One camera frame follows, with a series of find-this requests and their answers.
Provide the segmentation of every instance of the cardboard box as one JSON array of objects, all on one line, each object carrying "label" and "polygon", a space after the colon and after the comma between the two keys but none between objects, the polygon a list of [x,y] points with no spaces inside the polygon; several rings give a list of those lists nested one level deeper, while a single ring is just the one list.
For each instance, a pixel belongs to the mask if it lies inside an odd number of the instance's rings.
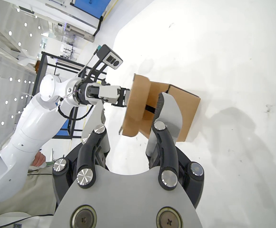
[{"label": "cardboard box", "polygon": [[134,76],[122,125],[122,135],[134,137],[140,131],[149,138],[154,118],[153,112],[161,92],[166,92],[175,98],[182,114],[182,129],[177,141],[186,140],[200,98],[171,84],[151,82],[141,75]]}]

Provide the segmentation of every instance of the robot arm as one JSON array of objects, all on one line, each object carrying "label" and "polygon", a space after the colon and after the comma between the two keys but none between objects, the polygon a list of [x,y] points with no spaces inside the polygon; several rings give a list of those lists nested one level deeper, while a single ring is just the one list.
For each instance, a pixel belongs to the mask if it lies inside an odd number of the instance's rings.
[{"label": "robot arm", "polygon": [[[25,107],[10,142],[0,151],[0,202],[12,197],[24,186],[29,165],[36,153],[65,123],[55,104],[60,98],[63,101],[59,109],[67,116],[73,107],[98,101],[118,101],[119,86],[96,85],[86,84],[80,77],[64,82],[53,75],[43,78],[40,92]],[[86,92],[90,87],[98,88],[97,95],[86,94],[80,100],[77,96],[80,91],[86,88]]]}]

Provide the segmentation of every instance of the screw head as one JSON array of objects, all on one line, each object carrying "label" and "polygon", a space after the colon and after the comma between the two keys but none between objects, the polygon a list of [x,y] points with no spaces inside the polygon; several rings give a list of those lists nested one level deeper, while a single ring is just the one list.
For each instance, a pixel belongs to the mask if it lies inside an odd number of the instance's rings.
[{"label": "screw head", "polygon": [[165,124],[162,121],[157,121],[154,123],[154,127],[157,130],[164,130],[165,129]]},{"label": "screw head", "polygon": [[161,173],[161,179],[165,186],[173,188],[177,185],[178,179],[174,172],[165,170]]},{"label": "screw head", "polygon": [[94,173],[91,169],[85,168],[78,172],[77,183],[81,186],[88,185],[94,177]]},{"label": "screw head", "polygon": [[91,228],[94,223],[94,216],[90,210],[81,210],[74,218],[75,228]]},{"label": "screw head", "polygon": [[62,171],[64,170],[66,164],[66,160],[64,158],[60,158],[54,163],[53,170],[56,172]]},{"label": "screw head", "polygon": [[96,224],[96,211],[89,205],[82,205],[77,208],[70,218],[71,228],[95,228]]},{"label": "screw head", "polygon": [[97,125],[94,129],[94,132],[97,134],[101,134],[105,131],[105,126],[104,124]]},{"label": "screw head", "polygon": [[190,165],[190,170],[195,176],[202,176],[203,175],[203,168],[199,163],[193,162]]},{"label": "screw head", "polygon": [[171,207],[162,208],[156,218],[157,228],[181,228],[183,227],[180,214]]}]

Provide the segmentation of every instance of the metal bolt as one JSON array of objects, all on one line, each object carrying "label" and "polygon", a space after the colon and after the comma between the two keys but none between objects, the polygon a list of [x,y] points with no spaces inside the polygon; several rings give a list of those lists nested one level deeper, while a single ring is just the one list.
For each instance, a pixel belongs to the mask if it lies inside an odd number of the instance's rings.
[{"label": "metal bolt", "polygon": [[191,163],[190,170],[195,176],[202,176],[203,175],[203,168],[199,163],[193,162]]},{"label": "metal bolt", "polygon": [[97,125],[96,128],[94,129],[94,132],[97,134],[101,134],[105,131],[105,126],[104,124]]},{"label": "metal bolt", "polygon": [[91,228],[94,223],[94,216],[90,210],[81,210],[74,218],[75,228]]},{"label": "metal bolt", "polygon": [[70,219],[71,228],[95,228],[97,214],[89,205],[80,206],[74,211]]},{"label": "metal bolt", "polygon": [[178,181],[176,174],[170,170],[163,171],[161,173],[161,179],[162,182],[170,188],[175,187]]},{"label": "metal bolt", "polygon": [[77,175],[77,183],[81,186],[88,185],[94,177],[91,169],[85,168],[79,171]]},{"label": "metal bolt", "polygon": [[157,130],[164,130],[165,129],[165,124],[162,121],[157,121],[154,123],[154,127]]},{"label": "metal bolt", "polygon": [[178,228],[179,223],[176,215],[171,211],[165,211],[159,218],[161,228]]},{"label": "metal bolt", "polygon": [[64,170],[66,164],[66,160],[64,158],[60,158],[54,163],[53,170],[56,172],[62,171]]}]

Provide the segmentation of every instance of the person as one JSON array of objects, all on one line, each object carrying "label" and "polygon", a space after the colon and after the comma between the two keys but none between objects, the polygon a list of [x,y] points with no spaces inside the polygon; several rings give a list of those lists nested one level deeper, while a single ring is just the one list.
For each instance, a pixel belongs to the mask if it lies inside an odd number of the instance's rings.
[{"label": "person", "polygon": [[56,208],[52,165],[53,162],[46,163],[40,151],[36,154],[24,187],[10,199],[0,202],[1,228],[49,227]]}]

